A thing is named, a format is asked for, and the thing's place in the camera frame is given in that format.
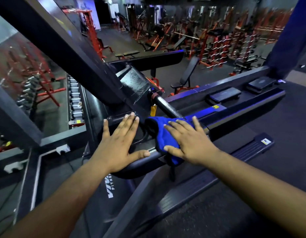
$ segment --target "person's arm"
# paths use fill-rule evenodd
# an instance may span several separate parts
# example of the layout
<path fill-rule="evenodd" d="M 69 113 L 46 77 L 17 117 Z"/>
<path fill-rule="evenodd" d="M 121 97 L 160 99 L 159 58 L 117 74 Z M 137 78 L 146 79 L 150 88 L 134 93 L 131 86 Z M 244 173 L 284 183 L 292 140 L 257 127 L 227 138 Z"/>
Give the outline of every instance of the person's arm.
<path fill-rule="evenodd" d="M 193 122 L 195 129 L 181 120 L 166 125 L 180 149 L 164 149 L 205 166 L 255 211 L 293 236 L 306 237 L 306 192 L 220 151 L 205 135 L 197 118 Z"/>
<path fill-rule="evenodd" d="M 150 155 L 147 150 L 128 153 L 139 124 L 139 118 L 134 118 L 134 113 L 126 116 L 112 136 L 108 121 L 104 120 L 103 137 L 92 158 L 2 238 L 69 237 L 101 180 Z"/>

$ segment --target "finger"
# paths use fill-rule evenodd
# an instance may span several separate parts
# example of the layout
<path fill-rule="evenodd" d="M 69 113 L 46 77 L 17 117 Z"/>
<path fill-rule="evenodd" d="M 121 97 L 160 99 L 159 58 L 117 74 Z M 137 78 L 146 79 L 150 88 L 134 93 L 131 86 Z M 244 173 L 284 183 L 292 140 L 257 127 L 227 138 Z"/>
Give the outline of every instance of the finger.
<path fill-rule="evenodd" d="M 126 114 L 123 118 L 123 120 L 121 121 L 121 123 L 119 124 L 119 126 L 115 129 L 115 131 L 113 132 L 113 136 L 117 135 L 120 130 L 122 129 L 122 127 L 124 126 L 125 122 L 127 121 L 127 118 L 129 117 L 128 114 Z"/>
<path fill-rule="evenodd" d="M 110 137 L 109 125 L 108 125 L 108 120 L 104 119 L 102 138 L 107 138 L 107 137 Z"/>
<path fill-rule="evenodd" d="M 186 130 L 190 130 L 190 131 L 194 130 L 194 128 L 190 124 L 188 124 L 186 121 L 184 121 L 184 120 L 179 120 L 178 119 L 178 120 L 176 120 L 176 123 L 179 123 Z"/>
<path fill-rule="evenodd" d="M 183 126 L 181 126 L 180 124 L 178 124 L 176 122 L 169 121 L 168 123 L 169 123 L 169 125 L 173 126 L 177 131 L 179 131 L 182 134 L 187 131 Z"/>
<path fill-rule="evenodd" d="M 139 117 L 136 117 L 131 128 L 129 129 L 129 131 L 127 132 L 127 134 L 125 135 L 125 140 L 127 142 L 132 143 L 134 137 L 135 137 L 135 134 L 136 134 L 136 131 L 137 131 L 137 128 L 139 127 L 139 122 L 140 122 L 140 118 Z"/>
<path fill-rule="evenodd" d="M 134 118 L 135 118 L 135 114 L 134 112 L 132 112 L 130 116 L 127 118 L 127 120 L 125 121 L 123 127 L 121 128 L 119 135 L 125 136 L 127 134 L 127 132 L 129 131 L 129 129 L 131 128 L 133 124 Z"/>
<path fill-rule="evenodd" d="M 170 134 L 174 137 L 174 139 L 178 142 L 181 136 L 181 133 L 177 131 L 175 128 L 164 124 L 164 128 L 170 132 Z"/>
<path fill-rule="evenodd" d="M 197 119 L 196 116 L 193 116 L 193 123 L 194 123 L 194 126 L 195 126 L 195 130 L 196 130 L 197 132 L 203 132 L 203 133 L 204 133 L 204 130 L 203 130 L 203 128 L 201 127 L 201 125 L 200 125 L 200 123 L 199 123 L 199 121 L 198 121 L 198 119 Z"/>
<path fill-rule="evenodd" d="M 170 153 L 171 155 L 174 155 L 179 158 L 184 158 L 184 153 L 179 148 L 175 148 L 173 146 L 166 145 L 164 146 L 164 150 Z"/>
<path fill-rule="evenodd" d="M 136 161 L 136 160 L 139 160 L 139 159 L 143 159 L 145 157 L 148 157 L 150 156 L 150 152 L 147 151 L 147 150 L 139 150 L 139 151 L 136 151 L 134 153 L 131 153 L 129 154 L 127 157 L 130 161 L 130 163 Z"/>

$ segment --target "brand logo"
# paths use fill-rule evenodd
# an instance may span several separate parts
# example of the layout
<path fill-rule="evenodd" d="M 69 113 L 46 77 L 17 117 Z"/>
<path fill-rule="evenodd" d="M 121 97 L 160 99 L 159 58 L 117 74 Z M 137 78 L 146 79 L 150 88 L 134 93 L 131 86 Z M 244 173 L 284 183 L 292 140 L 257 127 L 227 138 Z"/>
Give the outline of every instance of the brand logo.
<path fill-rule="evenodd" d="M 104 181 L 106 183 L 106 188 L 107 188 L 107 192 L 108 192 L 108 197 L 109 198 L 113 198 L 113 194 L 112 194 L 112 190 L 114 190 L 114 185 L 113 185 L 113 181 L 112 181 L 112 176 L 111 174 L 108 174 L 105 178 Z"/>

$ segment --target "yellow sticker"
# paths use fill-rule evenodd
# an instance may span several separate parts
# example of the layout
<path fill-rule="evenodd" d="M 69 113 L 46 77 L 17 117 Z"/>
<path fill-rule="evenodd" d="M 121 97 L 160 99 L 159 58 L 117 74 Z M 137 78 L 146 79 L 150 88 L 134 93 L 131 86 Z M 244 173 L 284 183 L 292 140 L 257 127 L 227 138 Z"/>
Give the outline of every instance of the yellow sticker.
<path fill-rule="evenodd" d="M 156 114 L 156 108 L 157 108 L 157 106 L 156 106 L 156 105 L 151 106 L 151 117 L 155 117 L 155 114 Z"/>

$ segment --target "forearm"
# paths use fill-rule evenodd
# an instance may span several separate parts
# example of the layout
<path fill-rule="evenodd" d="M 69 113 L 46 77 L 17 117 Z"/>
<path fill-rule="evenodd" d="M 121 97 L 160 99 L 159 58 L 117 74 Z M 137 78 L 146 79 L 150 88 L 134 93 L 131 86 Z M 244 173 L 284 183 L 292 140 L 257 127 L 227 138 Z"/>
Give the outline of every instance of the forearm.
<path fill-rule="evenodd" d="M 101 164 L 87 162 L 3 237 L 68 237 L 106 175 Z"/>
<path fill-rule="evenodd" d="M 292 235 L 306 237 L 306 192 L 224 152 L 206 167 L 258 213 Z"/>

